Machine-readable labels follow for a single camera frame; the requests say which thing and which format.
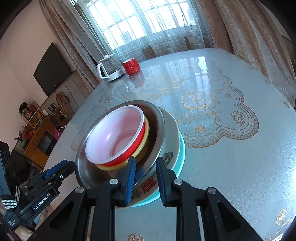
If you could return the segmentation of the wicker chair back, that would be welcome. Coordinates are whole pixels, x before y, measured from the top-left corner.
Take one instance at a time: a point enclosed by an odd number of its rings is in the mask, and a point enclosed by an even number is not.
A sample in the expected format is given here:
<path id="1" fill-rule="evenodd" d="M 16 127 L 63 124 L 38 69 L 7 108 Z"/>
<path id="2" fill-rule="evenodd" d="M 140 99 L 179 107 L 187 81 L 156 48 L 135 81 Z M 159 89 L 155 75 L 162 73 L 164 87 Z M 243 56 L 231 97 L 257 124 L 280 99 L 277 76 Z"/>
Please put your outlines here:
<path id="1" fill-rule="evenodd" d="M 67 116 L 68 119 L 71 119 L 74 116 L 74 111 L 71 108 L 67 97 L 62 93 L 57 93 L 55 99 L 62 114 Z"/>

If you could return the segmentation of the red ceramic mug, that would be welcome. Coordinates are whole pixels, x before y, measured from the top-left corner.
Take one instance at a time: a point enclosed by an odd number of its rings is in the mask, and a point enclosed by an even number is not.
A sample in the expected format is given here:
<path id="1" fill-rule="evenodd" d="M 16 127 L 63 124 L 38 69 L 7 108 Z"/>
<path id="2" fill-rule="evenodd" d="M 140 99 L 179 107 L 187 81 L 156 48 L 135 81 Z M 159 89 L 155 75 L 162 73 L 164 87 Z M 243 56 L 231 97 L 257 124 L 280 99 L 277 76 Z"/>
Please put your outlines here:
<path id="1" fill-rule="evenodd" d="M 130 58 L 122 63 L 127 75 L 133 75 L 140 71 L 140 65 L 135 58 Z"/>

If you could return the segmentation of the black wall television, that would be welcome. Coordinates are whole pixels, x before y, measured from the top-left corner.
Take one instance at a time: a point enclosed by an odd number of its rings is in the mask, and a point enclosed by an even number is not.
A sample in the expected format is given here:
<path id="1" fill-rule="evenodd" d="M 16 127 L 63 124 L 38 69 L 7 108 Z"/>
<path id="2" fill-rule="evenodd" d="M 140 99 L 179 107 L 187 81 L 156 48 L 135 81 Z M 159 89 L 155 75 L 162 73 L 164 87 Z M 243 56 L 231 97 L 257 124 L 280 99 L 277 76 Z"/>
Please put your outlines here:
<path id="1" fill-rule="evenodd" d="M 59 85 L 72 74 L 54 43 L 51 43 L 41 58 L 33 76 L 46 96 L 51 95 Z"/>

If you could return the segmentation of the beige curtain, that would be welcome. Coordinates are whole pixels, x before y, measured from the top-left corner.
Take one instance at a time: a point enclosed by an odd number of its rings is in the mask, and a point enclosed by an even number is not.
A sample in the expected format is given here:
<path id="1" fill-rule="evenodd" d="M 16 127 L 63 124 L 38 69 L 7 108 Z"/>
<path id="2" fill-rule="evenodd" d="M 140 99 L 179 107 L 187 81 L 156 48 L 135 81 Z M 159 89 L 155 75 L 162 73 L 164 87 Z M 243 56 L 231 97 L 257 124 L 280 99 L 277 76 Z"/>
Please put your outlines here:
<path id="1" fill-rule="evenodd" d="M 99 39 L 70 1 L 39 1 L 43 15 L 87 89 L 100 84 L 96 65 L 106 55 Z"/>
<path id="2" fill-rule="evenodd" d="M 199 1 L 214 46 L 265 75 L 295 106 L 295 71 L 283 36 L 259 1 Z"/>

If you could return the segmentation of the white glass kettle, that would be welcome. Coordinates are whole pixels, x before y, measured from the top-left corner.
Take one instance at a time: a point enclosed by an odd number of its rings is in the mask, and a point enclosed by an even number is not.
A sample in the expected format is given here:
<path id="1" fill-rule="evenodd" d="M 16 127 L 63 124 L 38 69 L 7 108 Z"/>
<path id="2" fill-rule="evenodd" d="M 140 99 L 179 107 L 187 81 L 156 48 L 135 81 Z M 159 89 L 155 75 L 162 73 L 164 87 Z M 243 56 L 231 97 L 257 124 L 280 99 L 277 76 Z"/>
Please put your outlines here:
<path id="1" fill-rule="evenodd" d="M 113 81 L 125 74 L 125 69 L 115 53 L 105 55 L 96 68 L 99 80 Z"/>

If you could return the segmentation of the large white dragon plate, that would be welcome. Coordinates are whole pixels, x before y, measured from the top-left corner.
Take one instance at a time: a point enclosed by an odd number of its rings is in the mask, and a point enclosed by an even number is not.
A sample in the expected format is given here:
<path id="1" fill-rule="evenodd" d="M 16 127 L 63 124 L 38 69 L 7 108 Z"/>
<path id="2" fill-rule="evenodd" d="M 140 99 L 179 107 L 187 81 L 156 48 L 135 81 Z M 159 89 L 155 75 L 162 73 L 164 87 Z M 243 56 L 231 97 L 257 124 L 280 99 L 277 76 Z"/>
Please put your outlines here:
<path id="1" fill-rule="evenodd" d="M 174 169 L 178 162 L 181 141 L 179 137 L 178 124 L 173 116 L 164 108 L 160 107 L 165 121 L 165 137 L 160 156 L 163 157 L 165 166 Z M 156 166 L 136 185 L 132 192 L 129 206 L 141 206 L 159 198 L 159 187 Z"/>

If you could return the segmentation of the turquoise plastic plate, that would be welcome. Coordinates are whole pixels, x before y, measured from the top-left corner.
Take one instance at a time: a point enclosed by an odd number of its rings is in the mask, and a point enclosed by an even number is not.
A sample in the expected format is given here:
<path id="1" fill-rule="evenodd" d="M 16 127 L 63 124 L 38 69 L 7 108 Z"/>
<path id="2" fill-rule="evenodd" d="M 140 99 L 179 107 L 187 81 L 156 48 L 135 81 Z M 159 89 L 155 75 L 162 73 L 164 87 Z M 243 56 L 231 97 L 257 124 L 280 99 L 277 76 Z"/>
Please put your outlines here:
<path id="1" fill-rule="evenodd" d="M 184 142 L 181 132 L 179 132 L 179 139 L 180 139 L 180 143 L 181 143 L 179 157 L 177 159 L 176 165 L 173 168 L 177 177 L 179 177 L 179 175 L 182 171 L 182 168 L 184 166 L 184 162 L 185 162 L 185 142 Z M 133 207 L 138 207 L 138 206 L 143 206 L 143 205 L 149 204 L 149 203 L 157 200 L 158 198 L 159 198 L 159 190 L 157 189 L 152 195 L 150 195 L 145 200 L 133 205 Z"/>

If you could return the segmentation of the wooden cabinet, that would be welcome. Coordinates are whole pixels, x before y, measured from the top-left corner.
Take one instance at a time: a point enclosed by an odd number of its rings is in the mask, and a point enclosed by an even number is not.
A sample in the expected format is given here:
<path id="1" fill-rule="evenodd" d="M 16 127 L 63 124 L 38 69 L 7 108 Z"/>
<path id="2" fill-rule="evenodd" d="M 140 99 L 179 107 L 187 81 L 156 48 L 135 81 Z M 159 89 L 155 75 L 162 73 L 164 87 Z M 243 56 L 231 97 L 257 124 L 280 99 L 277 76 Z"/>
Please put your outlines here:
<path id="1" fill-rule="evenodd" d="M 21 133 L 22 139 L 26 141 L 23 155 L 44 168 L 57 141 L 51 115 L 45 114 L 35 101 L 23 102 L 18 112 L 25 122 Z"/>

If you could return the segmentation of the white sheer curtain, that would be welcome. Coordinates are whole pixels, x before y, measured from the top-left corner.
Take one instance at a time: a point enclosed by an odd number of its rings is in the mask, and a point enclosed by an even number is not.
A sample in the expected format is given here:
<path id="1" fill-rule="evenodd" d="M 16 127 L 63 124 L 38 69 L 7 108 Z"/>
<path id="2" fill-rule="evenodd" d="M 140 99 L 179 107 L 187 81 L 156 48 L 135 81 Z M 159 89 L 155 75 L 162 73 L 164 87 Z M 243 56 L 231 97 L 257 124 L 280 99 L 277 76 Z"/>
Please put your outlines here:
<path id="1" fill-rule="evenodd" d="M 214 46 L 197 1 L 74 1 L 105 54 L 138 62 Z"/>

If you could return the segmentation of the right beige curtain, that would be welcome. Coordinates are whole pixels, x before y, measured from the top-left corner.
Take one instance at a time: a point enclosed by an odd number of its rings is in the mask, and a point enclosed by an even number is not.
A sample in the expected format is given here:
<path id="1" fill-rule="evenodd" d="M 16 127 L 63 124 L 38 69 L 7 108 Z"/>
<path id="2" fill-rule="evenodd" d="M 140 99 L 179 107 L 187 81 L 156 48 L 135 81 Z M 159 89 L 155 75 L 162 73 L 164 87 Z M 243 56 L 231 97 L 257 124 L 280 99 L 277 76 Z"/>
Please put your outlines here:
<path id="1" fill-rule="evenodd" d="M 295 106 L 295 71 L 283 36 L 259 1 L 199 1 L 214 46 L 265 75 Z"/>

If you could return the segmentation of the yellow plastic bowl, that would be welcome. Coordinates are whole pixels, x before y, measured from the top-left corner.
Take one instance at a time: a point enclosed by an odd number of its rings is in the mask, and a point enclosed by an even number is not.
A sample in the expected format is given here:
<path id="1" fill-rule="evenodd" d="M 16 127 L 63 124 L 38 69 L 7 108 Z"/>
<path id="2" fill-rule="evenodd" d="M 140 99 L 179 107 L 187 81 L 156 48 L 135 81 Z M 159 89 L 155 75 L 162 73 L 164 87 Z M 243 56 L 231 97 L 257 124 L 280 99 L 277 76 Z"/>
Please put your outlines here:
<path id="1" fill-rule="evenodd" d="M 144 136 L 142 138 L 142 141 L 140 142 L 138 148 L 132 153 L 132 157 L 137 157 L 140 155 L 141 152 L 145 154 L 147 147 L 148 147 L 148 136 L 149 136 L 149 121 L 147 120 L 147 117 L 144 117 Z M 115 171 L 124 168 L 128 163 L 128 159 L 125 161 L 119 163 L 118 165 L 113 165 L 111 167 L 103 166 L 100 164 L 95 164 L 95 166 L 103 171 Z"/>

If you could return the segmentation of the red plastic bowl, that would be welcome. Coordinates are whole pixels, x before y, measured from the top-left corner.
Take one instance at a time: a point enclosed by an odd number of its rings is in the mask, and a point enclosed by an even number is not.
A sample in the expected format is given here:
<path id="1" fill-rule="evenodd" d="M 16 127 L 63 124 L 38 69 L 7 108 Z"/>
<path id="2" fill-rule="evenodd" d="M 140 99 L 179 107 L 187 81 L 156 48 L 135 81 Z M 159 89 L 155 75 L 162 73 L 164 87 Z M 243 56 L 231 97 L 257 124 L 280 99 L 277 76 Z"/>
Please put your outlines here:
<path id="1" fill-rule="evenodd" d="M 116 166 L 140 146 L 145 132 L 144 113 L 135 105 L 117 108 L 91 130 L 85 153 L 93 164 Z"/>

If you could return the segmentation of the left beige curtain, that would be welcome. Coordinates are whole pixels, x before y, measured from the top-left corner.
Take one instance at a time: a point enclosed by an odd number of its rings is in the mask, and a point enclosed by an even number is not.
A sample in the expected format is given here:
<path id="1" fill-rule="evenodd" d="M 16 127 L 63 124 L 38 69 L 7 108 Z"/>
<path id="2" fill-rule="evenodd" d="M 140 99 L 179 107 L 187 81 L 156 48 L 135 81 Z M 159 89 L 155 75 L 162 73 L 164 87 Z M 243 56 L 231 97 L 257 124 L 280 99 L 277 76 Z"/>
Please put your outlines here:
<path id="1" fill-rule="evenodd" d="M 99 39 L 70 1 L 39 1 L 43 15 L 87 89 L 100 84 L 96 65 L 106 55 Z"/>

